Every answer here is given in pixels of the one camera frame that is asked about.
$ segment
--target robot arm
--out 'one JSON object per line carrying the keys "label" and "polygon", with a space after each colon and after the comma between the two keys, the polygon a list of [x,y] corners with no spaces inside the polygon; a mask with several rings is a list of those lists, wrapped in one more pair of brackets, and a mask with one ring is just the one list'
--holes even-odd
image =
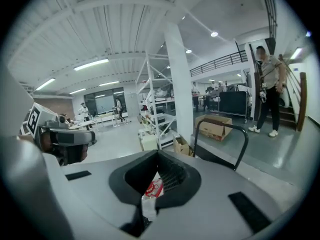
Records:
{"label": "robot arm", "polygon": [[81,162],[88,146],[97,142],[93,131],[68,129],[65,117],[34,103],[26,125],[38,148],[57,157],[60,165]]}

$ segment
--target black rubber pad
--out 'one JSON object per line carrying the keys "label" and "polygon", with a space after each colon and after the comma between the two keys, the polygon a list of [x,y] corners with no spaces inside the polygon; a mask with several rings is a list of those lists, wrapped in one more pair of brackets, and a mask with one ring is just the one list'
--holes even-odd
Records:
{"label": "black rubber pad", "polygon": [[73,181],[73,180],[76,180],[76,179],[79,179],[82,177],[86,177],[89,175],[91,175],[91,173],[88,172],[87,170],[84,170],[84,171],[79,171],[76,173],[67,174],[65,177],[68,181]]}
{"label": "black rubber pad", "polygon": [[253,233],[257,233],[271,224],[271,221],[242,192],[228,195],[231,202],[247,222]]}

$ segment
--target black pants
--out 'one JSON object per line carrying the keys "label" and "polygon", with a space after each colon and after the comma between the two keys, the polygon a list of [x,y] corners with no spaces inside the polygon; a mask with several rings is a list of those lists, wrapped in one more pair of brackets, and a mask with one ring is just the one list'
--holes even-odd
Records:
{"label": "black pants", "polygon": [[122,111],[121,111],[121,110],[119,110],[118,113],[119,113],[119,118],[120,118],[121,123],[122,123],[122,121],[123,121],[123,120],[126,120],[126,119],[124,119],[124,118],[122,117]]}
{"label": "black pants", "polygon": [[198,109],[199,99],[197,96],[196,97],[193,96],[192,99],[193,99],[193,105],[195,105],[195,112],[198,112],[199,111],[199,109]]}
{"label": "black pants", "polygon": [[[85,121],[90,121],[89,116],[86,116],[86,117],[84,118],[84,120],[85,120]],[[88,126],[88,125],[86,126],[86,130],[87,130],[87,131],[89,131],[89,127],[92,128],[92,125],[89,124],[89,126]]]}
{"label": "black pants", "polygon": [[276,87],[266,90],[266,102],[261,105],[261,114],[256,125],[260,129],[264,124],[269,110],[272,115],[272,128],[276,131],[279,129],[280,115],[279,115],[279,97],[280,93],[277,92]]}

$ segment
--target brick wall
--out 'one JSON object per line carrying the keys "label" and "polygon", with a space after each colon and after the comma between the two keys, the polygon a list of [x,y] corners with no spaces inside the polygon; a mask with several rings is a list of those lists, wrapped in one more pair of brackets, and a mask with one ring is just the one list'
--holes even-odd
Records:
{"label": "brick wall", "polygon": [[66,114],[67,118],[74,119],[74,107],[72,99],[67,98],[35,98],[35,103],[38,103],[57,114]]}

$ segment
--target qr code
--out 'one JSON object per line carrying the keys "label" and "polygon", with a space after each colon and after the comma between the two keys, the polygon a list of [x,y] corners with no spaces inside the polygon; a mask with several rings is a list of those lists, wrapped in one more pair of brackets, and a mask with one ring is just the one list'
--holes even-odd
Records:
{"label": "qr code", "polygon": [[31,135],[34,136],[36,132],[37,122],[39,120],[40,111],[34,106],[27,123],[27,128],[30,131]]}

